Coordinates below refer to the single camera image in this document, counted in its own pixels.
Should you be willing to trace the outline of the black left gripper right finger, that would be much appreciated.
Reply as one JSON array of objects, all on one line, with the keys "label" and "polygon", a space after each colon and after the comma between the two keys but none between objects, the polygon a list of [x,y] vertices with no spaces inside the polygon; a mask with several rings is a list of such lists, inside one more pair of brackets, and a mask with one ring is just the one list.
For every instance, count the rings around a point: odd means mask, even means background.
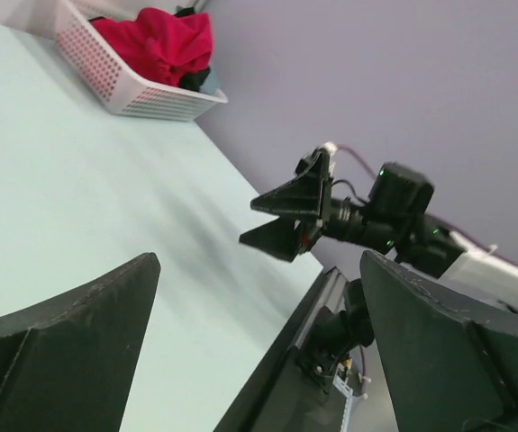
[{"label": "black left gripper right finger", "polygon": [[368,314],[401,431],[518,431],[518,315],[360,259]]}]

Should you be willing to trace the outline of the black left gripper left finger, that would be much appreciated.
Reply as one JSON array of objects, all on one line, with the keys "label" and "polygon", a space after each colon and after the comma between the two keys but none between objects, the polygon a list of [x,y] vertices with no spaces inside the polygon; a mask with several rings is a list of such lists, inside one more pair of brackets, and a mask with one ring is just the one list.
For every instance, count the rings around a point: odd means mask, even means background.
[{"label": "black left gripper left finger", "polygon": [[117,431],[159,282],[141,254],[0,317],[0,431]]}]

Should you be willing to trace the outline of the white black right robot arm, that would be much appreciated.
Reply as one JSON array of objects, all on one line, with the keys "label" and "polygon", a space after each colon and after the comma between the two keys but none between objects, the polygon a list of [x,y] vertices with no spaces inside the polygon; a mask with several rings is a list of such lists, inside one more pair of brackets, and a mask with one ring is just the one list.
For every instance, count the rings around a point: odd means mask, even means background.
[{"label": "white black right robot arm", "polygon": [[335,198],[337,149],[330,142],[315,149],[300,159],[293,179],[254,198],[250,208],[274,219],[240,234],[240,243],[286,262],[321,237],[383,255],[394,250],[398,264],[475,287],[518,313],[518,265],[427,213],[434,187],[423,174],[387,162],[366,200]]}]

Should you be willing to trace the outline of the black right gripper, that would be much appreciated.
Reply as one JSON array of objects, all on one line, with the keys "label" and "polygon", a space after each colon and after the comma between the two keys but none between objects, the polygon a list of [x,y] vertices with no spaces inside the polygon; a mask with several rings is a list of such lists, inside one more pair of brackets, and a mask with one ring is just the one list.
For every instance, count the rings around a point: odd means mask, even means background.
[{"label": "black right gripper", "polygon": [[303,157],[296,177],[250,202],[253,211],[290,219],[275,219],[239,236],[239,242],[276,259],[292,262],[322,237],[361,246],[362,207],[349,197],[336,198],[332,188],[332,154],[315,150]]}]

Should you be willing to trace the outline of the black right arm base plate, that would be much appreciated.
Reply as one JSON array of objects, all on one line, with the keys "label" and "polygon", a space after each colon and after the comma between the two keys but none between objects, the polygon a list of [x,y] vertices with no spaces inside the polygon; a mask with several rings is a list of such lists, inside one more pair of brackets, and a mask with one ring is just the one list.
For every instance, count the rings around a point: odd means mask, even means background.
[{"label": "black right arm base plate", "polygon": [[327,393],[339,364],[356,347],[375,340],[362,281],[332,287],[331,295],[314,315],[300,347],[297,364],[318,388]]}]

